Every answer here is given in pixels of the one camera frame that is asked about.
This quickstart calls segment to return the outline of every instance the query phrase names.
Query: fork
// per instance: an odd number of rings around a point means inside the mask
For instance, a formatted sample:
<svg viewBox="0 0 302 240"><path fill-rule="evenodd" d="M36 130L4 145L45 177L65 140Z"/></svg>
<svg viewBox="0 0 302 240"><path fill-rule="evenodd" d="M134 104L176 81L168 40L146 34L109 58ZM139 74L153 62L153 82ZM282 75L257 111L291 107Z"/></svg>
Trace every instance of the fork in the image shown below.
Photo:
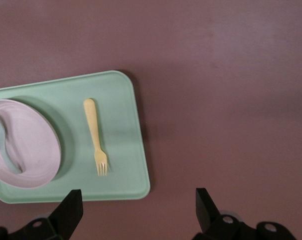
<svg viewBox="0 0 302 240"><path fill-rule="evenodd" d="M87 123L90 128L91 137L94 145L94 159L99 176L107 175L107 156L102 151L100 145L100 138L98 132L96 106L93 99L89 98L83 102L84 111L87 119Z"/></svg>

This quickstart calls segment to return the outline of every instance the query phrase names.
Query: gray spoon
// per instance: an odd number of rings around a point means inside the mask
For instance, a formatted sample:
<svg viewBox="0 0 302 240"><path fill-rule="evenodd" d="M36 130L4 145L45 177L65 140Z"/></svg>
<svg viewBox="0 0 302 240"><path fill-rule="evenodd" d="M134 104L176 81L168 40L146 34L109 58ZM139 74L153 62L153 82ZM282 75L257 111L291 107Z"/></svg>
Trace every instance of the gray spoon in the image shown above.
<svg viewBox="0 0 302 240"><path fill-rule="evenodd" d="M10 172L14 174L22 173L20 166L16 166L10 159L9 155L7 154L6 147L5 147L5 129L1 121L0 121L0 152Z"/></svg>

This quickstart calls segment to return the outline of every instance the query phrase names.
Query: green tray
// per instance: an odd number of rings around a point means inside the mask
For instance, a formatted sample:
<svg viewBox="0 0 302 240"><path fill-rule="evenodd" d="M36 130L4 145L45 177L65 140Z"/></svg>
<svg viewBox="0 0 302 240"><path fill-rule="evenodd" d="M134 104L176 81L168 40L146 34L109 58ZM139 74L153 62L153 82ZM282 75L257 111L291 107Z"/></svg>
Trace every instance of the green tray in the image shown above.
<svg viewBox="0 0 302 240"><path fill-rule="evenodd" d="M0 89L0 99L25 103L46 117L61 144L62 159L55 178L36 189L20 189L0 182L5 203L59 202L72 189L84 201L132 200L145 197L150 181L130 79L106 71ZM107 176L98 176L94 147L83 101L97 103L101 146L109 160Z"/></svg>

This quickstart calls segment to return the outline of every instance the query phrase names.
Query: fork head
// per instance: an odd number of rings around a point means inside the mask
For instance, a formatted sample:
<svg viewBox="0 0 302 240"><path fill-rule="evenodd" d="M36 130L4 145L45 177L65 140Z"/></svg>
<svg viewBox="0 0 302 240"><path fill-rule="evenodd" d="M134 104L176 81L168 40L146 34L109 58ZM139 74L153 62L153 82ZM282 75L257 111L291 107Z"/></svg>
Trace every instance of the fork head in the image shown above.
<svg viewBox="0 0 302 240"><path fill-rule="evenodd" d="M97 174L99 176L107 175L107 156L102 150L94 152Z"/></svg>

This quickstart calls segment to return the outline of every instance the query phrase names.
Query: plate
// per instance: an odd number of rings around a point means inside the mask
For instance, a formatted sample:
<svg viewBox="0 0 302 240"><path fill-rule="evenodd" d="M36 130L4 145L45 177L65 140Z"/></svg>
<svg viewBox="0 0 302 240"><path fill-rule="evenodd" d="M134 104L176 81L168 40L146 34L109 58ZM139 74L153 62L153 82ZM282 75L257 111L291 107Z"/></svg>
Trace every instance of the plate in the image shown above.
<svg viewBox="0 0 302 240"><path fill-rule="evenodd" d="M0 154L0 181L18 188L38 188L56 175L61 160L57 135L36 110L18 101L0 99L0 120L6 129L6 148L23 172L14 174Z"/></svg>
<svg viewBox="0 0 302 240"><path fill-rule="evenodd" d="M94 146L83 101L91 98L98 112L101 147L108 157L107 176L98 176ZM6 203L59 202L73 189L83 201L135 200L150 191L147 159L131 80L118 71L37 82L0 89L41 113L54 127L61 145L61 164L48 184L21 189L0 181Z"/></svg>

